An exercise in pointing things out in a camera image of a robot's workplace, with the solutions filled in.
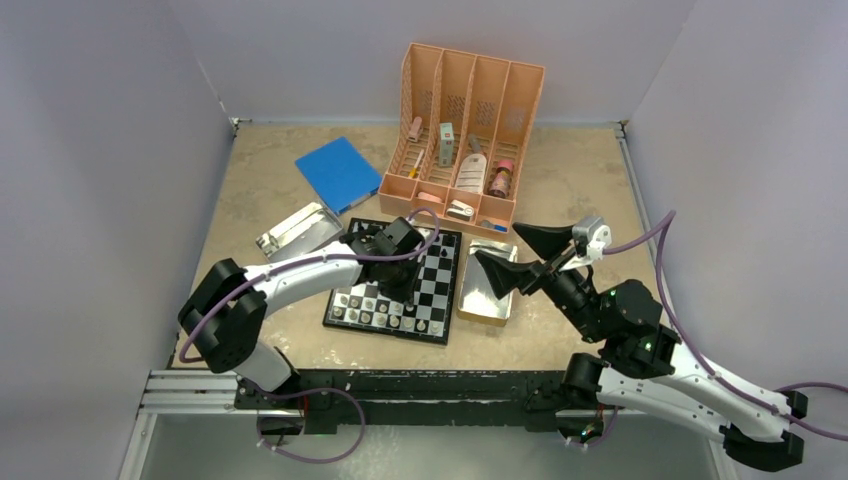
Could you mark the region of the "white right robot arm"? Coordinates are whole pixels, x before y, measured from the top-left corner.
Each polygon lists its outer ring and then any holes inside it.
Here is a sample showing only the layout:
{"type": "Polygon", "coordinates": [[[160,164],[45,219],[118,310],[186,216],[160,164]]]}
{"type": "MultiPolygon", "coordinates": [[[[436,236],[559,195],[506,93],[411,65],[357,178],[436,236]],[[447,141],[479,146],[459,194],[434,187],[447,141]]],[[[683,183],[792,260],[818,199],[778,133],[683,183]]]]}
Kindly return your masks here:
{"type": "Polygon", "coordinates": [[[804,441],[790,424],[792,416],[806,415],[805,395],[759,387],[698,359],[680,333],[662,324],[663,307],[641,281],[595,288],[592,264],[612,242],[602,218],[565,227],[514,223],[513,229],[538,258],[516,263],[477,252],[494,295],[541,291],[583,341],[602,345],[595,355],[571,357],[557,388],[569,404],[619,406],[686,426],[760,471],[802,462],[804,441]]]}

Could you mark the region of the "silver tin with white pieces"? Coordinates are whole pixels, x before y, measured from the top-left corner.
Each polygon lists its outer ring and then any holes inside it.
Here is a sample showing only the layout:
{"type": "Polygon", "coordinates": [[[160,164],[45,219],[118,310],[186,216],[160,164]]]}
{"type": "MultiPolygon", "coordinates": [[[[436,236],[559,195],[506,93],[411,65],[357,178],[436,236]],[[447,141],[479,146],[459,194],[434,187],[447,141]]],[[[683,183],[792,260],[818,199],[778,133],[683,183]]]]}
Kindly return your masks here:
{"type": "Polygon", "coordinates": [[[319,250],[343,233],[340,219],[327,207],[311,202],[256,238],[269,262],[279,262],[319,250]]]}

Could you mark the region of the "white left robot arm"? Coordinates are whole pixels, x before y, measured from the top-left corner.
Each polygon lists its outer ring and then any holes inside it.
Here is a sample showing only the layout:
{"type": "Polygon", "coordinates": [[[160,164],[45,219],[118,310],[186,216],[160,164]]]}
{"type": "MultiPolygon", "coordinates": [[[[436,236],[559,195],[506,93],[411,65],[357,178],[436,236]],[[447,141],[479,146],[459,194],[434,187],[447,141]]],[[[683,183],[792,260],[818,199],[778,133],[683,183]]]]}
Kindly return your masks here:
{"type": "Polygon", "coordinates": [[[284,261],[245,267],[231,258],[218,261],[178,314],[187,336],[179,360],[216,374],[234,372],[257,386],[272,408],[287,408],[297,399],[299,374],[278,348],[261,341],[264,321],[314,295],[365,283],[408,303],[421,258],[437,236],[424,236],[398,217],[284,261]]]}

